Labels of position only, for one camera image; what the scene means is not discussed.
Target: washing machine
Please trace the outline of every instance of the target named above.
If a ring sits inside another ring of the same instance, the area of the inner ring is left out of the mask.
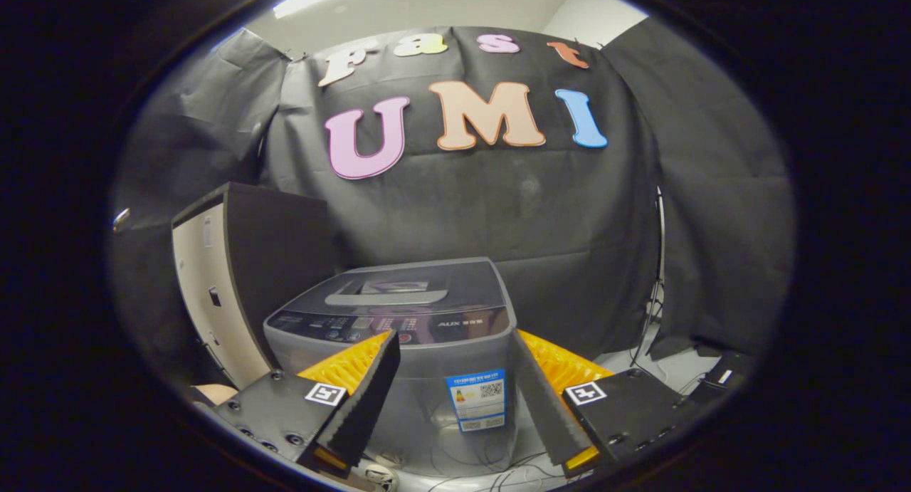
[[[286,372],[300,372],[385,330],[401,363],[367,454],[427,476],[477,476],[510,465],[515,314],[489,258],[345,271],[264,321]]]

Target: energy label sticker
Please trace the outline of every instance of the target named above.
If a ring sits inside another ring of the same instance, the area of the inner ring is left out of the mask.
[[[504,369],[446,378],[460,431],[495,428],[507,420]]]

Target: blue letter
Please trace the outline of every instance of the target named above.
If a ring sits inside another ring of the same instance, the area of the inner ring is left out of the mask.
[[[595,119],[591,116],[588,95],[573,90],[557,90],[557,97],[566,103],[569,116],[572,116],[572,122],[576,125],[576,134],[572,135],[576,144],[591,148],[608,146],[608,138],[598,131]]]

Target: ceiling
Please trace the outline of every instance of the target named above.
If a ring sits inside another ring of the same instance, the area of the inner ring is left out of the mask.
[[[297,58],[374,34],[426,26],[541,32],[566,0],[325,0],[282,19],[269,9],[246,25]]]

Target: qr code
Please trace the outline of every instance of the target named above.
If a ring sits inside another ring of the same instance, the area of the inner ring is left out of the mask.
[[[488,398],[490,396],[498,396],[503,394],[503,381],[493,382],[492,384],[482,384],[481,385],[481,397]]]
[[[491,417],[490,419],[484,421],[485,428],[493,428],[494,426],[502,426],[502,425],[503,425],[502,415],[500,415],[500,417]]]

